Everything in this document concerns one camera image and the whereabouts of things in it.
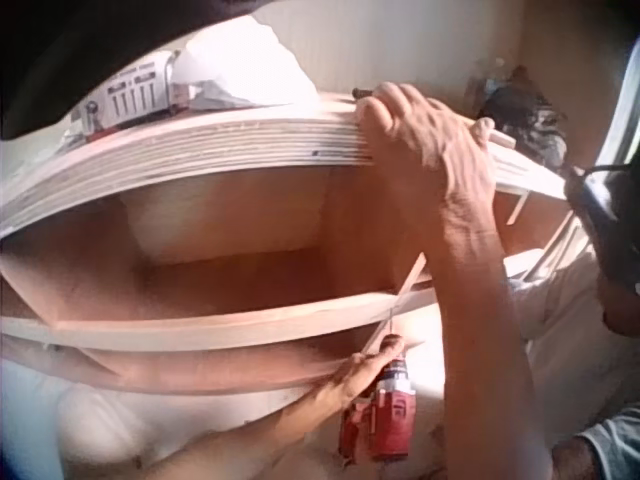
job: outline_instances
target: hand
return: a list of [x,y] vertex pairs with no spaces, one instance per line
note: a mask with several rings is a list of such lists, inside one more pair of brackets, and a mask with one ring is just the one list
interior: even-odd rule
[[398,356],[403,349],[404,341],[398,338],[376,355],[353,354],[329,380],[329,388],[340,407],[347,408],[373,383],[384,366]]
[[495,167],[487,152],[491,119],[471,128],[411,85],[383,83],[357,115],[373,159],[412,227],[434,218],[468,228],[492,217]]

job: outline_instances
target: curved wooden rib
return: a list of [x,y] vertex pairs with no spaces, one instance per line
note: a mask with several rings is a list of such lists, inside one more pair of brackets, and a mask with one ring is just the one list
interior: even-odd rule
[[[432,290],[407,294],[412,305],[435,303]],[[71,321],[3,317],[2,333],[45,344],[129,352],[175,352],[263,345],[348,330],[389,317],[396,295],[370,293],[308,305],[200,318]]]
[[[116,133],[3,182],[0,238],[73,206],[144,185],[207,173],[368,165],[353,104],[270,107],[174,118]],[[562,180],[490,144],[499,188],[563,198]]]
[[[399,316],[408,347],[439,335],[437,305]],[[332,375],[375,330],[368,325],[329,335],[237,349],[173,353],[44,348],[3,336],[2,357],[74,382],[144,393],[245,393],[304,386]]]

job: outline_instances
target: wall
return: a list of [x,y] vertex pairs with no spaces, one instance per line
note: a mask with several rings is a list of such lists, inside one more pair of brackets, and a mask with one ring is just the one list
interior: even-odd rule
[[411,82],[459,106],[479,60],[517,58],[524,0],[288,0],[255,13],[321,90]]
[[520,62],[568,116],[567,161],[580,166],[592,165],[600,151],[635,38],[604,3],[526,2]]

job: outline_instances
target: wooden frame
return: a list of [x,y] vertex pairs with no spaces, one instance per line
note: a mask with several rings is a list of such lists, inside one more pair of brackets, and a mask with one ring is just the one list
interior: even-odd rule
[[[353,108],[186,116],[6,181],[3,357],[106,388],[227,393],[324,378],[391,316],[424,341],[439,318],[426,260]],[[525,219],[562,198],[559,177],[489,148],[500,222],[516,196],[536,192]]]
[[[366,165],[352,102],[204,114],[132,128],[3,182],[0,238],[108,195],[177,178],[242,169]],[[563,182],[491,143],[499,188],[563,198]]]

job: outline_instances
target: red drill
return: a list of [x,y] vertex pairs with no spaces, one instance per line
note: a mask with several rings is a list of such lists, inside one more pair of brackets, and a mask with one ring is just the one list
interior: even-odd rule
[[[398,335],[387,335],[380,349],[395,342]],[[409,444],[416,414],[416,392],[411,388],[404,354],[382,369],[363,397],[342,416],[339,453],[347,464],[355,463],[358,433],[368,428],[369,454],[376,462],[396,462],[409,455]]]

